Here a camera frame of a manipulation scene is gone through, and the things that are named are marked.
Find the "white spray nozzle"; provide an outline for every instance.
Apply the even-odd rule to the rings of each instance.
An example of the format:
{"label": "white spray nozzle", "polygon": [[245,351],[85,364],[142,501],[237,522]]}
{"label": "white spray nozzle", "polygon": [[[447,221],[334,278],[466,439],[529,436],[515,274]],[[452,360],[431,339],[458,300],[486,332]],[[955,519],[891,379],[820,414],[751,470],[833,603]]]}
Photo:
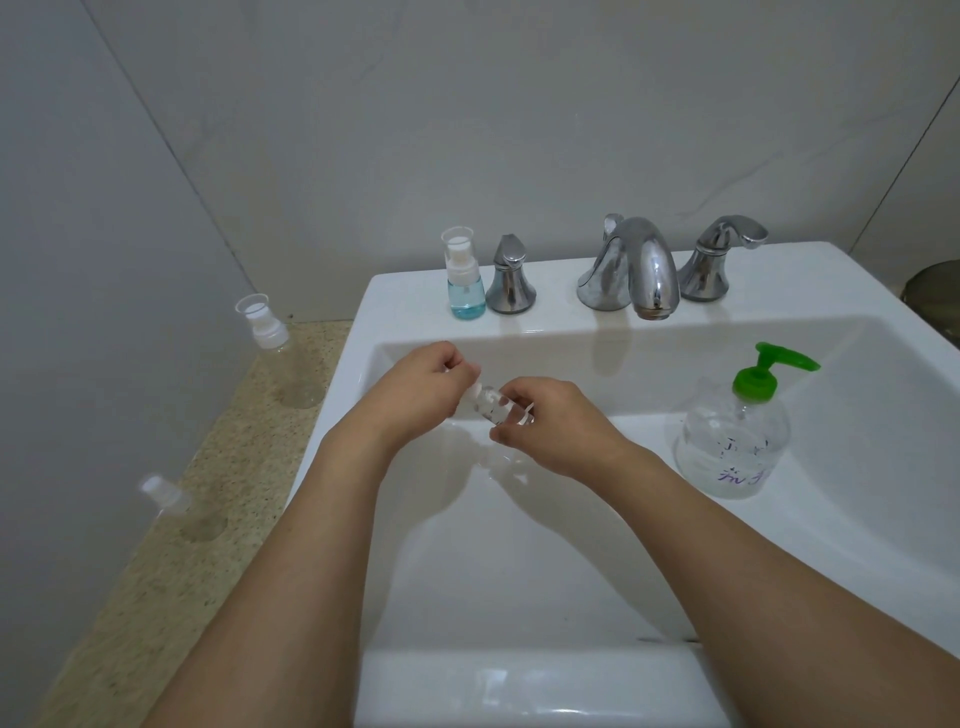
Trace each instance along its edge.
{"label": "white spray nozzle", "polygon": [[164,511],[182,513],[190,507],[193,498],[179,485],[171,483],[160,473],[150,473],[138,486],[140,492]]}
{"label": "white spray nozzle", "polygon": [[446,245],[446,277],[454,285],[473,285],[480,279],[480,267],[473,254],[473,230],[448,228],[440,235]]}
{"label": "white spray nozzle", "polygon": [[260,349],[276,349],[287,343],[290,332],[274,312],[270,310],[270,299],[263,293],[244,296],[237,302],[237,313],[247,317],[253,331],[253,340]]}

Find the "forearm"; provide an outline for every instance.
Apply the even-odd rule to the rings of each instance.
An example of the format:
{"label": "forearm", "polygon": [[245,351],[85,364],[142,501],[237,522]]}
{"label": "forearm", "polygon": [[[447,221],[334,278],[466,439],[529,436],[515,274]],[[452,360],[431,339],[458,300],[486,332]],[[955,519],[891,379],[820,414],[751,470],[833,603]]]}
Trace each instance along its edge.
{"label": "forearm", "polygon": [[656,456],[591,487],[643,542],[753,722],[936,725],[960,662],[757,534]]}
{"label": "forearm", "polygon": [[146,725],[346,725],[376,493],[395,452],[349,416]]}

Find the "faucet spout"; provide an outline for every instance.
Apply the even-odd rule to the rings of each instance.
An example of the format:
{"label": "faucet spout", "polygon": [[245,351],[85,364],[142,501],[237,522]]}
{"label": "faucet spout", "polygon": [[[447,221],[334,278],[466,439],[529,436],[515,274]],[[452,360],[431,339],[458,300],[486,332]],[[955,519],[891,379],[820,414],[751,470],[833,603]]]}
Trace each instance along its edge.
{"label": "faucet spout", "polygon": [[680,305],[677,267],[657,226],[645,217],[609,222],[593,268],[580,277],[577,296],[590,308],[612,311],[629,303],[641,319],[665,319]]}

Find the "white wall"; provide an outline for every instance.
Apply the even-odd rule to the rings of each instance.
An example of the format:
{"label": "white wall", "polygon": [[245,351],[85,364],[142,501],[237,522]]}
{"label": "white wall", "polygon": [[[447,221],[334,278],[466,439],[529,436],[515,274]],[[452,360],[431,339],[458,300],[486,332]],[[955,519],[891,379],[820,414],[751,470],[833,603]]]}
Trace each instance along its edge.
{"label": "white wall", "polygon": [[848,249],[960,74],[960,4],[85,0],[254,285],[352,315],[438,235],[677,249],[724,213]]}
{"label": "white wall", "polygon": [[92,622],[252,360],[249,291],[79,2],[0,8],[0,724]]}
{"label": "white wall", "polygon": [[852,252],[890,286],[960,258],[960,93],[950,94]]}

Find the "green pump dispenser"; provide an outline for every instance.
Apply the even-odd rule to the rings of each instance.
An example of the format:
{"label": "green pump dispenser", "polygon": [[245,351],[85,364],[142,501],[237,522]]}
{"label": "green pump dispenser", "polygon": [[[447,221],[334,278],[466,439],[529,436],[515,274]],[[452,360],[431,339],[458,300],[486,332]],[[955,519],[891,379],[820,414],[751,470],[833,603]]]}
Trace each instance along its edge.
{"label": "green pump dispenser", "polygon": [[788,364],[808,372],[820,369],[820,365],[809,356],[792,349],[761,341],[756,345],[756,350],[760,352],[760,356],[756,358],[756,366],[741,369],[733,380],[733,393],[742,400],[765,402],[773,398],[777,391],[777,378],[770,374],[770,367],[774,364]]}

